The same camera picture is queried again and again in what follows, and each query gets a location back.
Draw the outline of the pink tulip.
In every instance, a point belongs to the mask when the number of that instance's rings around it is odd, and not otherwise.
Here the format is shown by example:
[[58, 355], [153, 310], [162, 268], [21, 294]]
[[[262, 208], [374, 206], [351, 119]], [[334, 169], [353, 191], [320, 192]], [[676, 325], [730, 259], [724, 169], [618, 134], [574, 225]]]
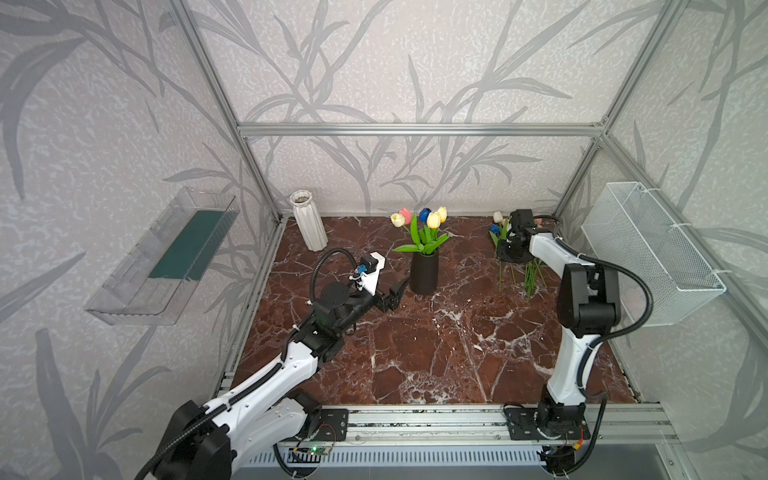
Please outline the pink tulip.
[[418, 218], [407, 208], [401, 209], [399, 214], [402, 216], [403, 227], [408, 231], [412, 242], [414, 244], [420, 243], [421, 239], [419, 237]]

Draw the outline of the black cylindrical vase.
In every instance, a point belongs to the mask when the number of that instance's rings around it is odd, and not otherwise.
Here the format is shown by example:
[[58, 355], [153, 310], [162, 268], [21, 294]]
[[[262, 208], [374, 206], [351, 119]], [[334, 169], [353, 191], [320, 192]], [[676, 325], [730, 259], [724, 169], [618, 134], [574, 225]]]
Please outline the black cylindrical vase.
[[438, 285], [439, 251], [426, 255], [421, 252], [413, 254], [410, 270], [410, 289], [416, 295], [432, 295]]

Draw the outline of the pale yellow tulip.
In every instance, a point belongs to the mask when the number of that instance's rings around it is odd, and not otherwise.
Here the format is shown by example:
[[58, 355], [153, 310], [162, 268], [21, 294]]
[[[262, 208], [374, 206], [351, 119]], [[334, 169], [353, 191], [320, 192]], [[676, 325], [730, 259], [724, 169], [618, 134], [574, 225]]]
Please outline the pale yellow tulip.
[[426, 227], [430, 235], [430, 241], [425, 244], [424, 254], [432, 255], [449, 238], [447, 234], [440, 234], [439, 228], [443, 223], [443, 218], [439, 212], [431, 212], [427, 217]]

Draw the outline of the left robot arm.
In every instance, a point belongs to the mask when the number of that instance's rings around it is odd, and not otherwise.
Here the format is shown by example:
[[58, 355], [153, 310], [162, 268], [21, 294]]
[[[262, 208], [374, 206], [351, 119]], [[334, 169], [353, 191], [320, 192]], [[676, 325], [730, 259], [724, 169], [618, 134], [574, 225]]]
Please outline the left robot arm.
[[156, 453], [137, 478], [229, 479], [267, 447], [302, 433], [319, 404], [297, 386], [329, 363], [344, 335], [372, 308], [398, 308], [409, 281], [387, 294], [334, 282], [313, 300], [282, 351], [235, 388], [203, 405], [188, 401], [172, 415]]

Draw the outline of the white tulip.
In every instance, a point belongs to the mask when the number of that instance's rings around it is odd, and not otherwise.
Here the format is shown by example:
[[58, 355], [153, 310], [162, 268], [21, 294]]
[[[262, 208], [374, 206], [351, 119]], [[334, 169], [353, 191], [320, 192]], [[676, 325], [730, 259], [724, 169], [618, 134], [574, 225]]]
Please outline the white tulip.
[[[402, 213], [394, 213], [391, 216], [391, 222], [395, 227], [405, 227], [406, 224], [406, 216]], [[424, 249], [424, 244], [421, 241], [420, 235], [419, 235], [419, 228], [418, 228], [418, 218], [417, 217], [410, 217], [410, 222], [407, 225], [407, 231], [410, 234], [412, 242], [410, 244], [404, 244], [400, 245], [395, 248], [396, 252], [399, 253], [416, 253], [416, 252], [422, 252]]]

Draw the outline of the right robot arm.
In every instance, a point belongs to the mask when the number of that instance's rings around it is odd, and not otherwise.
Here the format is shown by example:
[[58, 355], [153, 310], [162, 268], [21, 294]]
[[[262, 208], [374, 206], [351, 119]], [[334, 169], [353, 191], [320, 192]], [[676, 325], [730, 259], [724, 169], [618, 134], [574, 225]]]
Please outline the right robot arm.
[[490, 232], [500, 261], [540, 260], [560, 278], [556, 313], [562, 336], [555, 370], [535, 408], [504, 409], [510, 437], [560, 440], [580, 434], [587, 438], [586, 382], [599, 349], [594, 342], [621, 318], [618, 272], [587, 260], [539, 227], [530, 209], [515, 210], [507, 217], [494, 213]]

